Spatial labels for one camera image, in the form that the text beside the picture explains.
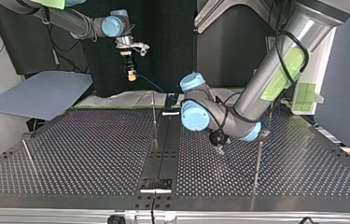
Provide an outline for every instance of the metal rod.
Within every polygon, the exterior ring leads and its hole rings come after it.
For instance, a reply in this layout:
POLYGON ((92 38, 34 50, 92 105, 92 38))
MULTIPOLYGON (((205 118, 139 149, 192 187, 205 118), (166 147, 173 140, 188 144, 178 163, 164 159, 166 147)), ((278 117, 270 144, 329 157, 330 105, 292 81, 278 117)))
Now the metal rod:
POLYGON ((155 114, 155 92, 152 92, 152 95, 151 95, 151 104, 152 104, 152 115, 153 115, 153 118, 154 118, 154 127, 155 129, 157 129, 157 115, 155 114))
POLYGON ((32 154, 30 154, 30 151, 29 151, 29 148, 27 146, 27 143, 26 143, 26 140, 22 139, 22 143, 23 143, 23 147, 25 148, 26 150, 26 153, 27 153, 27 157, 29 158, 29 160, 33 160, 33 157, 32 157, 32 154))
POLYGON ((256 188, 259 185, 259 167, 261 164, 262 146, 263 142, 259 142, 259 149, 257 151, 256 174, 254 176, 254 188, 256 188))

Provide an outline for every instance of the end effector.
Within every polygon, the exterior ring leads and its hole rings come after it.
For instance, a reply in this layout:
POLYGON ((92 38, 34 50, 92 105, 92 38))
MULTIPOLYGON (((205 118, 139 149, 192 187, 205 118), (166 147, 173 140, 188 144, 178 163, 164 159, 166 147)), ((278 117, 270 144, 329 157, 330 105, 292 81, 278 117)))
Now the end effector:
POLYGON ((193 73, 184 77, 180 86, 185 93, 181 108, 183 125, 194 132, 210 130, 210 142, 225 146, 229 136, 251 142, 259 137, 261 122, 241 117, 227 102, 215 102, 203 76, 193 73))
POLYGON ((119 49, 119 54, 124 59, 124 69, 130 81, 135 81, 137 78, 137 64, 134 59, 134 54, 140 53, 144 57, 149 50, 149 45, 134 42, 132 29, 134 24, 130 23, 128 12, 123 10, 115 10, 110 13, 102 21, 102 31, 109 37, 116 38, 116 48, 119 49))
POLYGON ((45 7, 31 0, 0 0, 0 4, 22 15, 33 15, 42 20, 44 24, 54 24, 76 39, 89 39, 93 42, 98 37, 116 38, 116 48, 124 58, 125 69, 130 81, 136 80, 136 62, 134 53, 138 52, 142 57, 146 56, 149 46, 144 43, 134 42, 128 12, 125 9, 111 11, 110 16, 102 18, 90 18, 82 13, 69 8, 82 4, 87 0, 66 0, 65 9, 45 7))

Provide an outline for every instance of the blue joint cap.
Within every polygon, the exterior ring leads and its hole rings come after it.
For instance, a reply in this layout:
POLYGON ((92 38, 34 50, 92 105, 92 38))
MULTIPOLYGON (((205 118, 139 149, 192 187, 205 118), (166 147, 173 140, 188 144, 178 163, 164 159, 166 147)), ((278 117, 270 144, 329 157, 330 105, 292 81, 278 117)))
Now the blue joint cap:
POLYGON ((245 142, 252 142, 259 137, 259 132, 261 132, 261 122, 256 123, 256 125, 254 126, 254 129, 247 136, 242 137, 238 140, 245 141, 245 142))
POLYGON ((210 117, 203 107, 187 101, 181 107, 181 122, 188 130, 200 132, 209 126, 210 117))
POLYGON ((128 16, 128 11, 126 9, 121 9, 121 10, 114 10, 110 12, 111 16, 128 16))
POLYGON ((122 23, 122 20, 117 16, 109 16, 102 21, 102 31, 107 36, 120 36, 124 30, 124 24, 122 23))
POLYGON ((79 4, 83 4, 85 3, 87 0, 66 0, 66 2, 64 3, 64 5, 66 7, 73 7, 75 5, 79 5, 79 4))
POLYGON ((192 73, 186 77, 183 77, 183 79, 181 79, 180 87, 182 91, 189 91, 204 83, 205 83, 205 80, 200 73, 192 73))

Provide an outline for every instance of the vertical metal pin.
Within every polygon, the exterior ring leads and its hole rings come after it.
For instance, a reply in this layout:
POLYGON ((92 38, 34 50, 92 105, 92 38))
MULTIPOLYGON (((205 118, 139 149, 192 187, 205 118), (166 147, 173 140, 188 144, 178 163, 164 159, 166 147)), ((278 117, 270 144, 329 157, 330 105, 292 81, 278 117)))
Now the vertical metal pin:
POLYGON ((259 142, 259 150, 257 152, 256 174, 254 176, 254 189, 256 189, 259 185, 259 167, 261 164, 262 146, 263 142, 259 142))
POLYGON ((271 120, 273 119, 273 102, 271 103, 270 118, 268 120, 268 128, 271 128, 271 120))
POLYGON ((155 92, 152 92, 151 95, 151 105, 152 105, 152 115, 154 118, 154 127, 157 129, 157 115, 155 114, 155 92))
POLYGON ((28 148, 28 146, 27 146, 26 140, 22 139, 22 143, 23 143, 23 147, 24 147, 25 150, 26 150, 27 157, 29 157, 29 160, 32 160, 33 157, 32 157, 32 154, 30 154, 30 151, 29 151, 29 148, 28 148))

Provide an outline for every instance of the metal bracket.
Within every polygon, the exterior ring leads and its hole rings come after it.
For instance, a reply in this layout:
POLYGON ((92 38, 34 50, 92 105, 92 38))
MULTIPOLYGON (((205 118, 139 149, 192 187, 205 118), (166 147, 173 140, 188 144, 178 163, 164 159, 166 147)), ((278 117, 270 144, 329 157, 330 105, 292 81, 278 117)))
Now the metal bracket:
POLYGON ((141 193, 171 193, 172 192, 171 179, 145 179, 143 181, 141 193))
MULTIPOLYGON (((203 7, 201 12, 195 18, 194 25, 199 34, 201 34, 210 24, 212 24, 221 14, 228 8, 236 5, 246 5, 257 12, 266 22, 270 17, 270 7, 264 0, 209 0, 203 7)), ((276 26, 276 16, 271 14, 270 22, 268 22, 274 29, 276 26)))

